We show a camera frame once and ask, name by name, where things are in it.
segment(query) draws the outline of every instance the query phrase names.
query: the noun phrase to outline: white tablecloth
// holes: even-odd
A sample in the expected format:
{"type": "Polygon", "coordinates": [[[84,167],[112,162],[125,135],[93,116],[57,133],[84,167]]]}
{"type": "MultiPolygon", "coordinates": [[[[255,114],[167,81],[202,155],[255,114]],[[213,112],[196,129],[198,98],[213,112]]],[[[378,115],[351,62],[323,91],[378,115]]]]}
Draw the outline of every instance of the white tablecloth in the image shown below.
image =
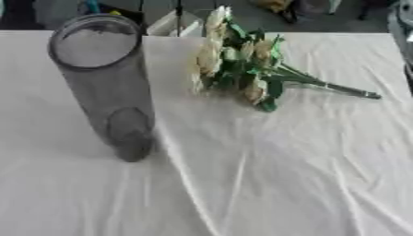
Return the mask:
{"type": "Polygon", "coordinates": [[[0,33],[0,235],[413,235],[413,106],[387,34],[286,34],[290,64],[377,91],[289,89],[273,113],[189,92],[200,39],[146,38],[163,151],[122,163],[46,53],[0,33]]]}

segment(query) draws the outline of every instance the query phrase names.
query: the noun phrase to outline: white cloth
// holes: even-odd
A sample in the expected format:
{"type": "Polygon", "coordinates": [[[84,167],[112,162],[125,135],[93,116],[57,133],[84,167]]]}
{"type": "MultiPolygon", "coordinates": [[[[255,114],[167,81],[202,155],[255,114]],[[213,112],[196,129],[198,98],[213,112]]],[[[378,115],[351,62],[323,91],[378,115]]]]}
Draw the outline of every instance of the white cloth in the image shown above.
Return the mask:
{"type": "Polygon", "coordinates": [[[413,100],[392,37],[286,39],[290,65],[383,99],[292,88],[277,111],[257,112],[189,92],[184,66],[200,41],[149,44],[156,44],[147,59],[163,146],[210,232],[413,235],[413,100]]]}
{"type": "Polygon", "coordinates": [[[413,235],[413,107],[390,35],[286,34],[291,65],[383,100],[289,89],[270,114],[190,93],[202,40],[146,38],[164,152],[135,164],[93,134],[49,36],[0,33],[0,235],[413,235]]]}

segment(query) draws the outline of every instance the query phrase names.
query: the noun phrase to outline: cream flower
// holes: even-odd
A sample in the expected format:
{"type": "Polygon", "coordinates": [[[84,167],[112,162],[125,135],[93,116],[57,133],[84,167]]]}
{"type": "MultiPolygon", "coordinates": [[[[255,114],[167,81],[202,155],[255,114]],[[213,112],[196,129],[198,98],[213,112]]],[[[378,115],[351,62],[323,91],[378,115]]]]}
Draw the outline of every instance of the cream flower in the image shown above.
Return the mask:
{"type": "Polygon", "coordinates": [[[254,82],[245,89],[244,95],[248,101],[256,105],[266,98],[267,88],[266,82],[256,77],[254,82]]]}
{"type": "Polygon", "coordinates": [[[250,61],[254,53],[254,42],[248,41],[241,48],[241,56],[243,60],[250,61]]]}
{"type": "Polygon", "coordinates": [[[262,66],[271,66],[272,41],[260,41],[255,45],[255,55],[262,66]]]}
{"type": "Polygon", "coordinates": [[[226,18],[231,18],[230,7],[220,6],[213,11],[206,21],[206,36],[215,41],[223,41],[227,33],[226,18]]]}
{"type": "Polygon", "coordinates": [[[189,78],[192,81],[193,84],[193,93],[194,94],[199,94],[204,90],[204,83],[201,80],[201,68],[199,65],[194,62],[191,63],[189,67],[189,78]]]}
{"type": "Polygon", "coordinates": [[[220,58],[221,46],[219,42],[206,39],[196,58],[201,74],[206,77],[213,77],[222,65],[222,59],[220,58]]]}
{"type": "Polygon", "coordinates": [[[225,49],[225,59],[228,61],[237,61],[239,59],[238,52],[232,47],[225,49]]]}

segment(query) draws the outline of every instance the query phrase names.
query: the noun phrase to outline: flower bouquet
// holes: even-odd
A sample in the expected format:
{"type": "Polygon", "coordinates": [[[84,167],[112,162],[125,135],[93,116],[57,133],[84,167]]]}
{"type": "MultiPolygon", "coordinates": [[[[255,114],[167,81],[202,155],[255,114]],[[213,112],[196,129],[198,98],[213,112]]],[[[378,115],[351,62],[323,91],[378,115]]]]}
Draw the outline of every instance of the flower bouquet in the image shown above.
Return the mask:
{"type": "Polygon", "coordinates": [[[245,32],[234,23],[229,7],[213,11],[206,22],[206,41],[195,58],[191,79],[196,93],[208,90],[241,94],[253,106],[272,112],[286,82],[333,89],[348,95],[379,100],[374,92],[324,82],[286,65],[281,36],[266,40],[262,30],[245,32]]]}

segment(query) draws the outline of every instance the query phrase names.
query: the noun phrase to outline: gray tinted vase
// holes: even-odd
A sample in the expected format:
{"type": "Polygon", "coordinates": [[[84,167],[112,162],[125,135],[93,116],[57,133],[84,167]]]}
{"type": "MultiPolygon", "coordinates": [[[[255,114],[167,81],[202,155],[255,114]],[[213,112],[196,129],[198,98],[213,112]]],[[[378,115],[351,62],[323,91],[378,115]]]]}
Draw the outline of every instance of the gray tinted vase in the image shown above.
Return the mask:
{"type": "Polygon", "coordinates": [[[49,42],[89,123],[126,161],[143,159],[153,143],[143,30],[121,16],[91,15],[65,23],[49,42]]]}

